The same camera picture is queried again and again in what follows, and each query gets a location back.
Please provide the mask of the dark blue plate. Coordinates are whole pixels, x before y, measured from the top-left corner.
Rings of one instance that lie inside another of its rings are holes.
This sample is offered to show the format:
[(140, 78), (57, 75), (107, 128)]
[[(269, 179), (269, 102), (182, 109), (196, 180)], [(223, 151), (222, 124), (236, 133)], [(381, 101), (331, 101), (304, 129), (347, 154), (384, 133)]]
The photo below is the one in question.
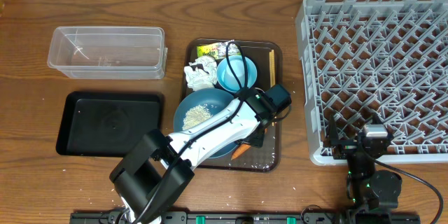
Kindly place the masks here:
[[(197, 106), (206, 106), (212, 117), (190, 129), (182, 130), (186, 112)], [(171, 146), (180, 151), (188, 140), (197, 137), (191, 147), (181, 155), (195, 166), (220, 149), (248, 134), (258, 124), (255, 113), (244, 102), (230, 93), (216, 88), (203, 89), (188, 95), (178, 106), (174, 116), (174, 132), (169, 134)]]

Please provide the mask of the pile of white rice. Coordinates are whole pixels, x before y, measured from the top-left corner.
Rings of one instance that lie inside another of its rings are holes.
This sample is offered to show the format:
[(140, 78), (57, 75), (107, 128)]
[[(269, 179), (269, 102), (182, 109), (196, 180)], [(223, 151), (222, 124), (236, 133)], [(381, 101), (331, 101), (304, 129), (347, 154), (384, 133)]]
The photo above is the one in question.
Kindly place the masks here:
[(188, 130), (212, 117), (209, 109), (204, 105), (197, 105), (190, 108), (183, 119), (182, 130)]

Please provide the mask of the light blue cup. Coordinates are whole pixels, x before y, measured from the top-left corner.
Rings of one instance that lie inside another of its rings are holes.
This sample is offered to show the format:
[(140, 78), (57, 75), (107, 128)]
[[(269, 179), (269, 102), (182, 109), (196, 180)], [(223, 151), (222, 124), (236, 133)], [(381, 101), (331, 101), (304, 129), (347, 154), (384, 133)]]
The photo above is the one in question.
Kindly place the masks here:
[(231, 61), (225, 68), (224, 84), (231, 90), (239, 90), (245, 84), (244, 64), (242, 61)]

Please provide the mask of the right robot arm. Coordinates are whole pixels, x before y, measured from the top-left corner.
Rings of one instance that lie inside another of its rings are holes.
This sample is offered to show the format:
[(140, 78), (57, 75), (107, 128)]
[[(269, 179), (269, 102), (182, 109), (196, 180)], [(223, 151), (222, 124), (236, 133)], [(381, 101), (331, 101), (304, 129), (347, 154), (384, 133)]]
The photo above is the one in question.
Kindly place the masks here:
[(375, 162), (387, 152), (392, 140), (390, 133), (377, 115), (355, 137), (339, 137), (334, 116), (330, 116), (327, 146), (335, 160), (346, 160), (349, 173), (346, 194), (353, 206), (335, 214), (333, 223), (391, 223), (391, 210), (398, 207), (402, 178), (395, 172), (376, 170)]

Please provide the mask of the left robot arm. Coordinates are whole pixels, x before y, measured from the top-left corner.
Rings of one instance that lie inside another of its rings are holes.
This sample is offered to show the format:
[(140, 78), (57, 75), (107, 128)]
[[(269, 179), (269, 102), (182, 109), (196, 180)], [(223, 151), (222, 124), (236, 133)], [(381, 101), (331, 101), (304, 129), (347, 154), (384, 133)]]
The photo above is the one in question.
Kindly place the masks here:
[(291, 105), (282, 85), (265, 92), (244, 87), (220, 112), (200, 124), (164, 135), (154, 129), (129, 151), (109, 178), (132, 223), (151, 223), (168, 210), (195, 175), (223, 147), (242, 142), (260, 147), (263, 134)]

